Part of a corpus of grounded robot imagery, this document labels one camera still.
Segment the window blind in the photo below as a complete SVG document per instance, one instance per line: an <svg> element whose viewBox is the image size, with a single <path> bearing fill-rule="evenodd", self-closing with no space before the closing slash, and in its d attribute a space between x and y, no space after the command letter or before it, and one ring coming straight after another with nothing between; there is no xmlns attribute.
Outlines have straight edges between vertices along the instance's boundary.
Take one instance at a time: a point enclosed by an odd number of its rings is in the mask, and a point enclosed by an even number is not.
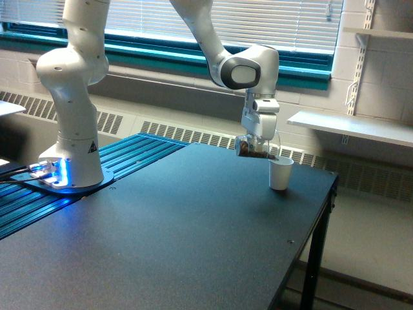
<svg viewBox="0 0 413 310"><path fill-rule="evenodd" d="M4 22L63 27L64 0L2 0ZM215 0L212 19L225 44L333 54L343 0ZM193 41L168 0L112 0L106 32Z"/></svg>

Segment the robot logo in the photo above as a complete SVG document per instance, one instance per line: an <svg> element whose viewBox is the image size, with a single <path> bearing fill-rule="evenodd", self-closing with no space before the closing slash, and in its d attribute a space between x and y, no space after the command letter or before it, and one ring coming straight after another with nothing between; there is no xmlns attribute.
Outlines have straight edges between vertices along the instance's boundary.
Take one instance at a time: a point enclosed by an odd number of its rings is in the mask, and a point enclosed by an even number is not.
<svg viewBox="0 0 413 310"><path fill-rule="evenodd" d="M97 147L96 147L95 141L92 141L92 145L89 148L88 154L96 152L96 151L97 151Z"/></svg>

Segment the table leg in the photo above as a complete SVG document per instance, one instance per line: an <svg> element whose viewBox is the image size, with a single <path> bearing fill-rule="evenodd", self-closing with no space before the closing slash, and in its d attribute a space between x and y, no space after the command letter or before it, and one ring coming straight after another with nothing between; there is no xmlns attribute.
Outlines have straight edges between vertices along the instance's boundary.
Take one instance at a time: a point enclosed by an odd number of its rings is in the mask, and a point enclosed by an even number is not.
<svg viewBox="0 0 413 310"><path fill-rule="evenodd" d="M310 254L308 256L300 310L311 310L314 303L318 272L321 266L321 257L323 256L324 242L327 234L328 220L330 219L330 213L332 210L333 197L334 193L332 191L323 214L321 215L320 221L312 233Z"/></svg>

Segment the white wall shelf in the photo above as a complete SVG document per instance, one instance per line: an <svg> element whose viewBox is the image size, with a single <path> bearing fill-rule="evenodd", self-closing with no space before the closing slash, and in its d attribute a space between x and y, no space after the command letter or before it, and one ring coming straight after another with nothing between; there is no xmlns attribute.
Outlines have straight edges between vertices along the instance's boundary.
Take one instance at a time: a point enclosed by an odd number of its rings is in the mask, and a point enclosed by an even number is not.
<svg viewBox="0 0 413 310"><path fill-rule="evenodd" d="M413 32L398 32L389 30L374 30L351 27L344 27L343 31L352 32L360 36L372 36L392 39L413 39Z"/></svg>
<svg viewBox="0 0 413 310"><path fill-rule="evenodd" d="M13 113L19 113L26 109L21 105L15 105L13 103L0 100L0 116L9 115Z"/></svg>
<svg viewBox="0 0 413 310"><path fill-rule="evenodd" d="M287 122L310 129L413 147L413 126L382 119L301 111Z"/></svg>

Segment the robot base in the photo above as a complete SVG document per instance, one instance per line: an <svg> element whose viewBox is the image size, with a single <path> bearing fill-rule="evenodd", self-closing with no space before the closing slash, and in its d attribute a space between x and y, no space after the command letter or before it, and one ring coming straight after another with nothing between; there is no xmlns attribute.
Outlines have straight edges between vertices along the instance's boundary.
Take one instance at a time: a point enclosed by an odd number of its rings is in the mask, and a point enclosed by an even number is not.
<svg viewBox="0 0 413 310"><path fill-rule="evenodd" d="M34 181L26 181L22 184L25 184L29 187L38 189L40 191L49 192L51 194L56 194L59 196L88 196L97 192L99 189L106 187L114 182L114 173L112 171L103 170L103 181L93 186L89 187L74 187L74 188L67 188L67 189L54 189L51 186L46 185L45 183L34 180ZM30 179L31 175L29 173L19 174L17 176L12 177L13 180L26 180Z"/></svg>

